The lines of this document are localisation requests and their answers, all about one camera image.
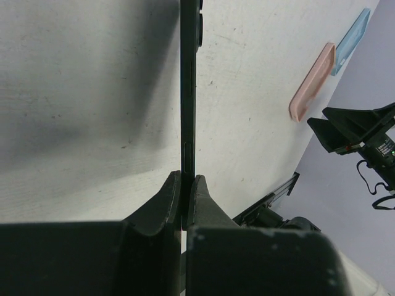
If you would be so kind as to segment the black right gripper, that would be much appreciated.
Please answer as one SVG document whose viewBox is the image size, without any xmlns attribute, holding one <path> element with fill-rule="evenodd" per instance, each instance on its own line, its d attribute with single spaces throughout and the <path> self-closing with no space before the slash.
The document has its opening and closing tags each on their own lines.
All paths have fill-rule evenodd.
<svg viewBox="0 0 395 296">
<path fill-rule="evenodd" d="M 374 110 L 327 107 L 328 119 L 309 118 L 307 124 L 328 153 L 358 153 L 375 170 L 394 170 L 394 141 L 386 134 L 394 127 L 394 103 Z"/>
</svg>

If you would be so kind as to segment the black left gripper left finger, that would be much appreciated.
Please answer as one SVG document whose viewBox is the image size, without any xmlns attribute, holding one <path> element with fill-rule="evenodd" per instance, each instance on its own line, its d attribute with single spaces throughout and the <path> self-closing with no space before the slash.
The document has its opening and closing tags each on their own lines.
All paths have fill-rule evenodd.
<svg viewBox="0 0 395 296">
<path fill-rule="evenodd" d="M 1 225 L 2 295 L 179 295 L 181 174 L 119 221 Z"/>
</svg>

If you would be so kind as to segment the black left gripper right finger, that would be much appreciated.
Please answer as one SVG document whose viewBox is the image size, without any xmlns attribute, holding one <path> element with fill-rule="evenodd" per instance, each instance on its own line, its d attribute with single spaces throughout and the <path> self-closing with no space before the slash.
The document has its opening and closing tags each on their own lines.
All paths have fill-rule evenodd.
<svg viewBox="0 0 395 296">
<path fill-rule="evenodd" d="M 187 295 L 349 295 L 338 251 L 317 231 L 242 228 L 195 178 L 186 239 Z"/>
</svg>

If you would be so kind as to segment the phone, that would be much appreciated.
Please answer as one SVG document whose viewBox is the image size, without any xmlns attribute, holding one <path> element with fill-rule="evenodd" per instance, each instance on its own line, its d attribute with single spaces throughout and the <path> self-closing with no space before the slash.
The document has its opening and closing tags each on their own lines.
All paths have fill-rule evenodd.
<svg viewBox="0 0 395 296">
<path fill-rule="evenodd" d="M 316 98 L 330 75 L 335 61 L 336 46 L 334 43 L 326 43 L 289 103 L 288 110 L 292 120 L 302 121 L 309 109 L 309 104 Z"/>
</svg>

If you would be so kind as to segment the light blue phone case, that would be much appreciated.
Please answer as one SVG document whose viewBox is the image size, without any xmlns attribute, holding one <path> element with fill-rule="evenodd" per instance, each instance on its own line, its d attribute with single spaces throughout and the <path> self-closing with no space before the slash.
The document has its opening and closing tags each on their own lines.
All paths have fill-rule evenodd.
<svg viewBox="0 0 395 296">
<path fill-rule="evenodd" d="M 355 22 L 350 27 L 349 31 L 344 35 L 344 38 L 336 47 L 336 59 L 331 76 L 336 76 L 341 70 L 349 56 L 363 38 L 367 24 L 369 21 L 371 10 L 365 8 L 356 18 Z"/>
</svg>

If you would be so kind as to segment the black smartphone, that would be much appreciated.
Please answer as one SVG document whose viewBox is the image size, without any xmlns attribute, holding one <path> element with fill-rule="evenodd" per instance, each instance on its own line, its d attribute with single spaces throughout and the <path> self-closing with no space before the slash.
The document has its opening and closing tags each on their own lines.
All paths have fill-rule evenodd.
<svg viewBox="0 0 395 296">
<path fill-rule="evenodd" d="M 182 230 L 193 221 L 191 190 L 195 180 L 196 54 L 202 46 L 203 2 L 180 2 L 180 119 Z"/>
</svg>

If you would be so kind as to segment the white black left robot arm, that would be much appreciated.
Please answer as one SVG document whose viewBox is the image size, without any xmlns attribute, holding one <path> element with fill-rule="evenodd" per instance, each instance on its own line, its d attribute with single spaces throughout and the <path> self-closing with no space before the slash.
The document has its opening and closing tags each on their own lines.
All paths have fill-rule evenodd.
<svg viewBox="0 0 395 296">
<path fill-rule="evenodd" d="M 118 221 L 1 225 L 2 295 L 386 295 L 322 233 L 242 228 L 179 171 Z"/>
</svg>

